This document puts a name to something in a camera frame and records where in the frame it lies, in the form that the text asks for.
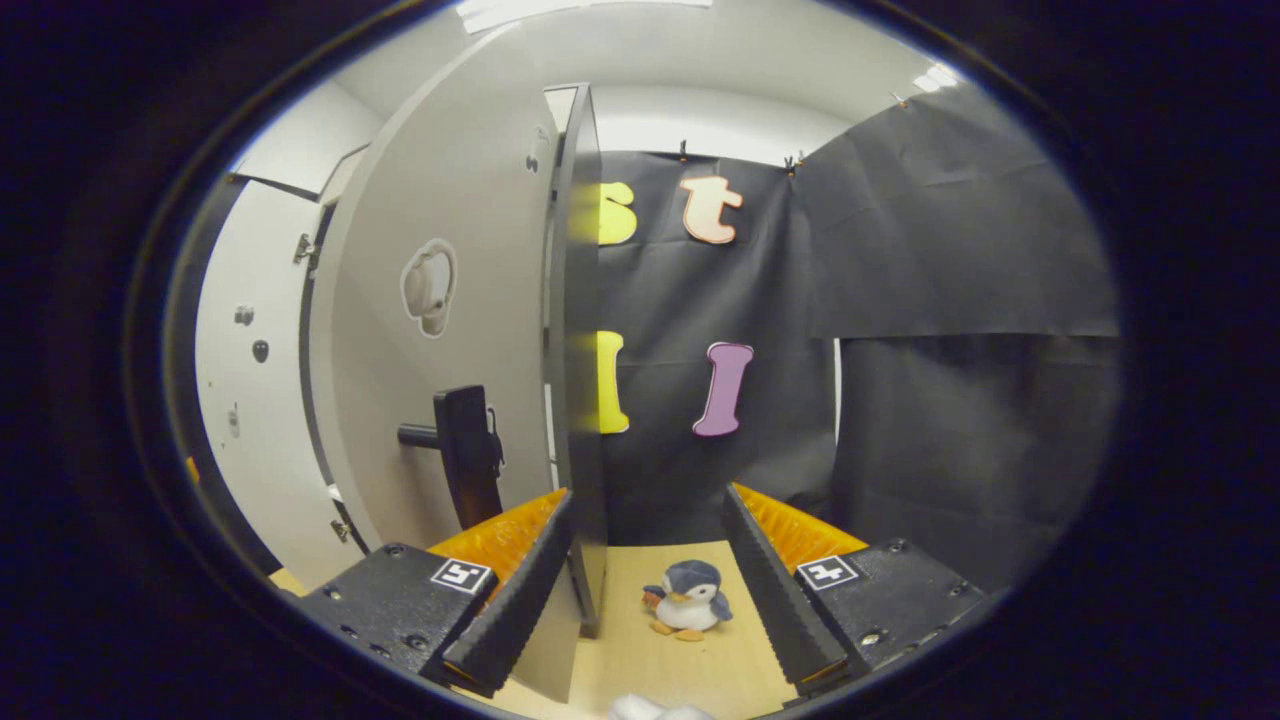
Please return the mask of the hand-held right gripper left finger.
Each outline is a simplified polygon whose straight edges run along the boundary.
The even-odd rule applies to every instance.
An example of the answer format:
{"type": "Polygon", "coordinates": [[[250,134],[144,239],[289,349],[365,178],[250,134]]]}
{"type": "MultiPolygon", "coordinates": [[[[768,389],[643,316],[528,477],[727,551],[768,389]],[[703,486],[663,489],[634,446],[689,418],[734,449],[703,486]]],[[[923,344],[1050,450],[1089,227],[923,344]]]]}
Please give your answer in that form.
{"type": "Polygon", "coordinates": [[[490,697],[566,565],[573,501],[561,488],[426,550],[384,544],[302,596],[301,610],[387,664],[490,697]]]}

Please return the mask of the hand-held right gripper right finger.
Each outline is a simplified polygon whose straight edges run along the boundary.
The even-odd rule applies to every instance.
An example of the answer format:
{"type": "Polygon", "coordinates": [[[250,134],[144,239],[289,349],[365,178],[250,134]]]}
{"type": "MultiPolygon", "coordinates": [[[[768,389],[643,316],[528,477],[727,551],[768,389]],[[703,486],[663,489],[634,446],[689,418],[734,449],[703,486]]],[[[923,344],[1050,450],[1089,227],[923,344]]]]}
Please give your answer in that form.
{"type": "Polygon", "coordinates": [[[869,544],[740,483],[722,525],[787,683],[814,696],[909,657],[986,593],[901,538],[869,544]]]}

